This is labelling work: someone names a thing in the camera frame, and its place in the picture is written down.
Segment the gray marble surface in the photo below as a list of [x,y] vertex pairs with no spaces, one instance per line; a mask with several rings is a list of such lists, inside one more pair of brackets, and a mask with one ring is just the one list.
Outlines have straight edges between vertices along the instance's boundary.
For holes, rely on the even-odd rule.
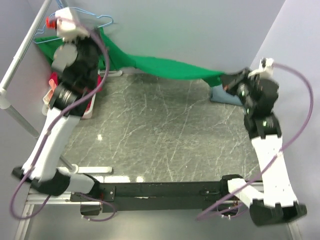
[[242,111],[210,102],[202,80],[110,77],[64,155],[81,167],[111,166],[131,182],[217,181],[226,174],[248,179],[259,166]]

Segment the metal pole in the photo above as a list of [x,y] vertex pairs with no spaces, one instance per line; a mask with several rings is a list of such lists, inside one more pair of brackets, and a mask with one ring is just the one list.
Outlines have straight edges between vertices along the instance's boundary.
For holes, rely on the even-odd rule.
[[68,162],[68,160],[63,155],[60,156],[60,161],[63,163],[63,165],[65,165],[65,167],[69,170],[70,173],[73,173],[77,168],[76,166]]
[[11,105],[5,111],[14,118],[34,138],[39,137],[39,132]]
[[12,78],[14,77],[22,58],[25,56],[33,38],[35,33],[37,32],[37,29],[39,27],[39,25],[41,24],[42,19],[44,18],[44,16],[46,15],[46,12],[51,4],[52,0],[45,0],[44,3],[42,4],[38,14],[36,15],[29,31],[27,32],[27,34],[25,35],[18,51],[16,52],[15,56],[13,57],[13,60],[8,68],[8,70],[6,71],[2,81],[0,82],[0,89],[4,89],[7,90],[10,82],[12,80]]

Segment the floor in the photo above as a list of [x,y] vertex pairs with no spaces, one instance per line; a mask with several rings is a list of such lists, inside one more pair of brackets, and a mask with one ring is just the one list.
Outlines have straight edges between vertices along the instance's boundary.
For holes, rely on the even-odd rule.
[[79,166],[111,166],[131,182],[246,179],[259,171],[241,107],[212,103],[202,80],[110,77],[65,148]]
[[[241,107],[209,102],[209,88],[201,80],[142,74],[108,79],[93,117],[76,127],[64,155],[80,166],[112,166],[115,177],[131,182],[215,181],[226,174],[250,178],[259,170]],[[121,211],[108,222],[88,222],[78,205],[47,205],[31,220],[26,239],[293,239],[286,225],[254,226],[249,212],[231,221],[195,222],[198,213]]]

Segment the green cloth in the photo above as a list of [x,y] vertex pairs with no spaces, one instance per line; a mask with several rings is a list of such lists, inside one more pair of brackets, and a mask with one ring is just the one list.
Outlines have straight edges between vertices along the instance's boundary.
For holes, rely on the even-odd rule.
[[[160,78],[176,80],[203,79],[210,87],[221,84],[219,76],[224,74],[222,71],[213,71],[170,59],[126,54],[104,34],[103,28],[100,29],[100,33],[105,46],[108,48],[110,71],[117,71],[125,67],[133,67]],[[53,40],[56,38],[56,36],[49,36],[35,39],[35,42],[38,43],[37,46],[43,52],[50,64],[53,62],[56,49],[63,44],[61,39]],[[106,69],[106,63],[103,56],[101,56],[99,60],[99,69]]]

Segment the white wall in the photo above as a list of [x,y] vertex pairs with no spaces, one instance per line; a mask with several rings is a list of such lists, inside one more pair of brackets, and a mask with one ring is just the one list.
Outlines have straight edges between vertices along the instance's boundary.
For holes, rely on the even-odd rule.
[[[16,51],[29,30],[36,14],[25,0],[3,0],[0,8],[0,79],[5,75]],[[40,131],[45,117],[41,113],[42,97],[48,90],[50,66],[34,45],[30,46],[18,68],[7,97],[11,104]],[[11,176],[14,167],[21,166],[30,155],[36,141],[4,110],[0,110],[0,239],[13,239],[19,222],[9,213],[9,202],[18,185]],[[23,187],[16,200],[21,214],[27,196]]]
[[[319,0],[286,0],[265,38],[252,68],[262,57],[301,71],[314,91],[314,110],[302,136],[285,151],[285,160],[293,189],[305,203],[307,217],[298,221],[305,240],[319,239],[320,209],[320,2]],[[277,114],[284,141],[302,125],[309,108],[308,92],[295,76],[276,70],[274,79],[280,83]]]
[[[37,9],[42,0],[30,2]],[[285,0],[67,2],[97,15],[111,15],[115,23],[105,32],[128,54],[238,71],[251,64]],[[92,22],[92,17],[79,16]]]

